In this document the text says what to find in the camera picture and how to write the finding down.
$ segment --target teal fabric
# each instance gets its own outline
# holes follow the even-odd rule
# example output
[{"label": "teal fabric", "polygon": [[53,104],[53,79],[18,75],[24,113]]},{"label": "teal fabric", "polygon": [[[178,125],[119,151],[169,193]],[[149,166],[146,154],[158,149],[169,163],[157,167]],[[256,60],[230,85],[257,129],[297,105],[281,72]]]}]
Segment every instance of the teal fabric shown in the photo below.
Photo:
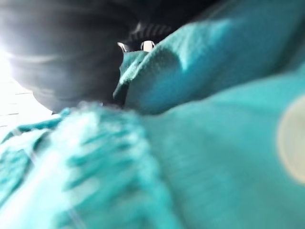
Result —
[{"label": "teal fabric", "polygon": [[304,61],[303,0],[225,0],[156,45],[126,106],[159,114]]},{"label": "teal fabric", "polygon": [[[88,104],[46,121],[47,135],[24,128],[39,158],[7,193],[1,228],[304,228],[305,187],[275,140],[305,93],[304,6],[223,1],[125,56],[135,111]],[[14,139],[1,144],[11,155]]]}]

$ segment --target knit fabric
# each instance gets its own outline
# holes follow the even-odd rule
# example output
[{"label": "knit fabric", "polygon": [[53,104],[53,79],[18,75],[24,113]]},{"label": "knit fabric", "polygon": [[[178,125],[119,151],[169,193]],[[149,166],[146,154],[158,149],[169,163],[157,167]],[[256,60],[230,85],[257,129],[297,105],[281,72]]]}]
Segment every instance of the knit fabric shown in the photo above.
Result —
[{"label": "knit fabric", "polygon": [[121,83],[139,112],[85,105],[56,122],[1,227],[304,228],[305,187],[276,141],[305,91],[304,6],[223,1],[130,57]]}]

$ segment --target black jacket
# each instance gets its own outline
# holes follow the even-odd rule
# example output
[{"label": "black jacket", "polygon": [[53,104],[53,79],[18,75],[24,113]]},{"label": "black jacket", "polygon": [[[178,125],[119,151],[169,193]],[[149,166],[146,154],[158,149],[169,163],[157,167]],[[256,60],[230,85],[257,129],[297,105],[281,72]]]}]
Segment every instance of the black jacket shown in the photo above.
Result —
[{"label": "black jacket", "polygon": [[139,47],[162,40],[215,2],[4,0],[0,46],[13,77],[45,107],[58,112],[83,100],[112,104],[122,63],[117,42]]}]

